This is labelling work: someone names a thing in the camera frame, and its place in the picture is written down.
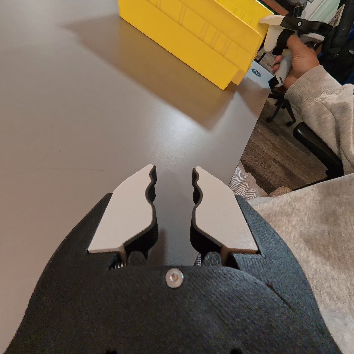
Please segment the grey desk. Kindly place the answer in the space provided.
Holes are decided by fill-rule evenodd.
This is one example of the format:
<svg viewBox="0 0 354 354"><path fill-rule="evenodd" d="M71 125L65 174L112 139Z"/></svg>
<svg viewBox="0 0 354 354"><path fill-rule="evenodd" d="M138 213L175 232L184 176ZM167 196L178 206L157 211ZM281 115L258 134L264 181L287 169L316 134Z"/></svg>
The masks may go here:
<svg viewBox="0 0 354 354"><path fill-rule="evenodd" d="M121 182L157 167L149 264L193 265L192 169L229 184L268 97L223 91L122 20L117 1L1 1L1 353L43 269Z"/></svg>

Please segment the person's right forearm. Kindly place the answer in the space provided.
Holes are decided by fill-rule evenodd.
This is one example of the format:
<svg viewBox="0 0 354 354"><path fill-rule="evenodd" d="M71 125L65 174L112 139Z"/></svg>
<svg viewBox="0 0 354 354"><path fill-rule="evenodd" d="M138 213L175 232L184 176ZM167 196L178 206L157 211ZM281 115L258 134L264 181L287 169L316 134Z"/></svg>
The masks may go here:
<svg viewBox="0 0 354 354"><path fill-rule="evenodd" d="M285 94L301 120L341 159L345 175L354 172L353 91L353 84L341 85L317 66Z"/></svg>

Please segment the person's right hand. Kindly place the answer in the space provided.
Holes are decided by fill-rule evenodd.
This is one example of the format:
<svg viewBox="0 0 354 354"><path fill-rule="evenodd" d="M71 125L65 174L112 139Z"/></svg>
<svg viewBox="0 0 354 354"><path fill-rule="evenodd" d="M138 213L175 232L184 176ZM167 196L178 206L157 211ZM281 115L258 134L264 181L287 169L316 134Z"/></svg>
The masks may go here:
<svg viewBox="0 0 354 354"><path fill-rule="evenodd" d="M292 69L282 86L283 91L288 90L305 73L320 66L315 51L307 47L296 35L288 38L287 47L292 54Z"/></svg>

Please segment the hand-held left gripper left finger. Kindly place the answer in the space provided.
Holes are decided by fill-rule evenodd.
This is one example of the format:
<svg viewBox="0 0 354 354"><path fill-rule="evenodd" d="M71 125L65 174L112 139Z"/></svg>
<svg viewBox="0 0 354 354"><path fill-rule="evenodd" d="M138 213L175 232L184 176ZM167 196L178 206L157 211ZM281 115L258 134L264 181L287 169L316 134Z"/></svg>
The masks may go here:
<svg viewBox="0 0 354 354"><path fill-rule="evenodd" d="M156 224L156 166L147 165L114 189L88 247L91 254L128 254L129 244Z"/></svg>

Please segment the person's striped shirt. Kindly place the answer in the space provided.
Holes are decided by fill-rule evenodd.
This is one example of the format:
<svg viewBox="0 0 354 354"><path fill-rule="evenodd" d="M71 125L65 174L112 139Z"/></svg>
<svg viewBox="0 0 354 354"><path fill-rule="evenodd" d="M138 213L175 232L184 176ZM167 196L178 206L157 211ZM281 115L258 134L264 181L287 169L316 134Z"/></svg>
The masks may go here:
<svg viewBox="0 0 354 354"><path fill-rule="evenodd" d="M235 195L240 195L246 201L257 198L279 197L292 192L288 187L279 187L269 194L266 193L257 185L255 178L245 171L241 161L239 161L228 187Z"/></svg>

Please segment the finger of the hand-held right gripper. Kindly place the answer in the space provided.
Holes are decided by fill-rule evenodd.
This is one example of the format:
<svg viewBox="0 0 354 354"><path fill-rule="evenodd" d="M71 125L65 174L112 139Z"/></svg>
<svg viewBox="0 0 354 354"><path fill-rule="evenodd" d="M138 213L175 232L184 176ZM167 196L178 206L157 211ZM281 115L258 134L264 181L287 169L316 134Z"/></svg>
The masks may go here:
<svg viewBox="0 0 354 354"><path fill-rule="evenodd" d="M259 19L258 23L282 27L281 23L284 17L284 15L268 15Z"/></svg>

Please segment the black desk chair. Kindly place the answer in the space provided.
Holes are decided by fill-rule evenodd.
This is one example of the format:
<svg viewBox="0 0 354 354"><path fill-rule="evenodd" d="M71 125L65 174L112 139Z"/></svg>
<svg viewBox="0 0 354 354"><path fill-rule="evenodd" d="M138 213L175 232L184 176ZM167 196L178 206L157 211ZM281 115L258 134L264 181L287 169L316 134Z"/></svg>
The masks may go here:
<svg viewBox="0 0 354 354"><path fill-rule="evenodd" d="M327 168L326 175L329 179L344 176L341 159L304 122L294 128L293 137Z"/></svg>

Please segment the yellow plastic bin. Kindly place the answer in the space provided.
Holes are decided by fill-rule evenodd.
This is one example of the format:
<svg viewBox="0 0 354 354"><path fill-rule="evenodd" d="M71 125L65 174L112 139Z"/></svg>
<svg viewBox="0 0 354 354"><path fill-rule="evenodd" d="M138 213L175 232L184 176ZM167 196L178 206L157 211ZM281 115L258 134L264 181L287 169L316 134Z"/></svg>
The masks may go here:
<svg viewBox="0 0 354 354"><path fill-rule="evenodd" d="M119 0L119 15L224 90L250 69L273 15L254 0Z"/></svg>

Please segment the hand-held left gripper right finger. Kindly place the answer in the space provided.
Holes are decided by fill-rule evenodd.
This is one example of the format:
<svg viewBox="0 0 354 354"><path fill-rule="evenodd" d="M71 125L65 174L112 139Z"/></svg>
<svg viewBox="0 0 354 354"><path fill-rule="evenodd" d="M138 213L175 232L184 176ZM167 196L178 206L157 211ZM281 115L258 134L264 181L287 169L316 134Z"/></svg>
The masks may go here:
<svg viewBox="0 0 354 354"><path fill-rule="evenodd" d="M193 168L192 185L193 248L200 254L256 254L258 246L232 190L199 166Z"/></svg>

